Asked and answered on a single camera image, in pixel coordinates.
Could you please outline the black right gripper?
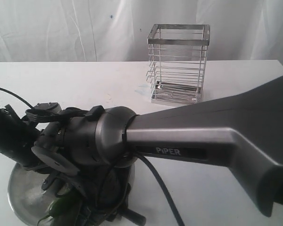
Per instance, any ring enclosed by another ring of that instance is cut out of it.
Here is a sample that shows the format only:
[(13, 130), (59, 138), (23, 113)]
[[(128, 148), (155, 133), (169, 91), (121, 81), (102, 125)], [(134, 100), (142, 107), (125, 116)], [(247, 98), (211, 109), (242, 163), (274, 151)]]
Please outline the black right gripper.
[(126, 218), (137, 226), (144, 226), (146, 218), (128, 207), (131, 169), (95, 167), (89, 177), (80, 174), (71, 177), (53, 169), (42, 189), (47, 190), (50, 183), (58, 179), (68, 185), (68, 190), (61, 194), (61, 189), (56, 189), (55, 200), (73, 190), (81, 195), (81, 199), (62, 216), (49, 217), (43, 220), (41, 225), (49, 222), (52, 226), (99, 226), (105, 221), (113, 222), (116, 218)]

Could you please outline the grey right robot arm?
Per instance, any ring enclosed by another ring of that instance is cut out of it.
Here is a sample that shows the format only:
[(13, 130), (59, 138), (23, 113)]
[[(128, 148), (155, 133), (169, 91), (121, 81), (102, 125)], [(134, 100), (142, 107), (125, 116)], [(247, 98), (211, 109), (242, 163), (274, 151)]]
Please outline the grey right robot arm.
[(147, 157), (227, 167), (259, 211), (269, 217), (283, 205), (283, 76), (231, 97), (138, 115), (127, 107), (41, 111), (48, 126), (32, 152), (71, 183), (89, 213), (79, 225), (97, 226), (128, 209), (129, 176), (137, 159), (152, 171), (179, 225), (183, 220), (165, 183)]

